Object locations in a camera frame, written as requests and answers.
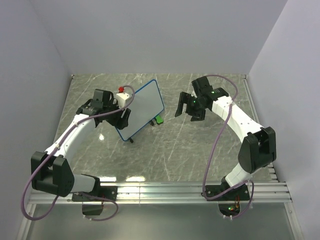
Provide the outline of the blue framed whiteboard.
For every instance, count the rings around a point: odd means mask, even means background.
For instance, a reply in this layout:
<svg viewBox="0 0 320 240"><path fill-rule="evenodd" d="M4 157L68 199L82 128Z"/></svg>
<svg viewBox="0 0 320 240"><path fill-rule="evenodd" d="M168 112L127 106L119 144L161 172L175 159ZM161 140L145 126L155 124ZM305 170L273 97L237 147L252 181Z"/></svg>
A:
<svg viewBox="0 0 320 240"><path fill-rule="evenodd" d="M132 137L149 124L164 109L164 101L156 79L135 91L133 102L128 106L131 110L128 126L117 132L123 141L132 141Z"/></svg>

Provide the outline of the green whiteboard eraser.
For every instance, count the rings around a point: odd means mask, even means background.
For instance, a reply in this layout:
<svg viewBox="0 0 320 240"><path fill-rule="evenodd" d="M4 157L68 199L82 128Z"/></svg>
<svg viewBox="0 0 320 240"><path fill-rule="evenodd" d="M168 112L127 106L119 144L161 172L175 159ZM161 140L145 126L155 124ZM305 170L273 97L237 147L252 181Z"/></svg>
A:
<svg viewBox="0 0 320 240"><path fill-rule="evenodd" d="M162 117L160 115L157 115L155 118L154 118L155 122L157 125L160 125L164 122L164 120L162 119Z"/></svg>

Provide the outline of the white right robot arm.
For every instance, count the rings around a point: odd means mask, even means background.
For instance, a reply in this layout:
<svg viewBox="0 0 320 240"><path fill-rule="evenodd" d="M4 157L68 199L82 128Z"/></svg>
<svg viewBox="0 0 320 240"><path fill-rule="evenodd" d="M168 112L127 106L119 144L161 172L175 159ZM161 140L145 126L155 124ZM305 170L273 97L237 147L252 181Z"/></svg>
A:
<svg viewBox="0 0 320 240"><path fill-rule="evenodd" d="M230 127L241 142L238 163L220 185L219 195L232 200L238 195L239 187L276 160L276 132L272 127L263 127L250 118L223 88L193 93L182 91L175 116L186 112L191 121L202 121L207 110L220 117L224 121L222 127Z"/></svg>

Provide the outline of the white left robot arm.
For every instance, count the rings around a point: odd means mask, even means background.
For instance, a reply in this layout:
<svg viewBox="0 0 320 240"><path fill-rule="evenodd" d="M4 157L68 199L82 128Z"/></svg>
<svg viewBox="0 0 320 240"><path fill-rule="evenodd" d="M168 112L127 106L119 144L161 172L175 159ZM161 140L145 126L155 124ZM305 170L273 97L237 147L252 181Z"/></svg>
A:
<svg viewBox="0 0 320 240"><path fill-rule="evenodd" d="M32 188L59 197L83 193L89 201L98 200L101 196L99 178L74 174L69 161L82 142L103 121L120 130L126 128L131 113L128 107L134 98L135 94L125 92L123 86L116 94L95 89L93 97L77 109L62 135L44 152L36 151L32 155L29 182Z"/></svg>

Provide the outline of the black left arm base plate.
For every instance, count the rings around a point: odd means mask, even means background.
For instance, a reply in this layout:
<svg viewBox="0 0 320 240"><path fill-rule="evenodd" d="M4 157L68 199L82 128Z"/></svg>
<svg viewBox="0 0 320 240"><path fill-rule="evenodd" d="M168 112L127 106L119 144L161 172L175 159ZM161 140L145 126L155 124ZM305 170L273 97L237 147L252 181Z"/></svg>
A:
<svg viewBox="0 0 320 240"><path fill-rule="evenodd" d="M73 193L71 201L81 204L82 214L88 218L106 218L117 210L117 186L100 186L97 191Z"/></svg>

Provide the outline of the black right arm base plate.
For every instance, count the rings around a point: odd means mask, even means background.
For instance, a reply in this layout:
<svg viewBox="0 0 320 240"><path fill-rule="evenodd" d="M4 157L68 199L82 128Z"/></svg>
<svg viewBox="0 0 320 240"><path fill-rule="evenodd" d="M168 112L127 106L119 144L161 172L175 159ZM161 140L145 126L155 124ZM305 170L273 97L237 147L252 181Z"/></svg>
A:
<svg viewBox="0 0 320 240"><path fill-rule="evenodd" d="M222 217L233 220L239 218L250 208L254 192L251 191L249 194L249 188L246 184L231 188L229 191L227 189L222 184L206 185L201 196L208 202L218 202L218 210Z"/></svg>

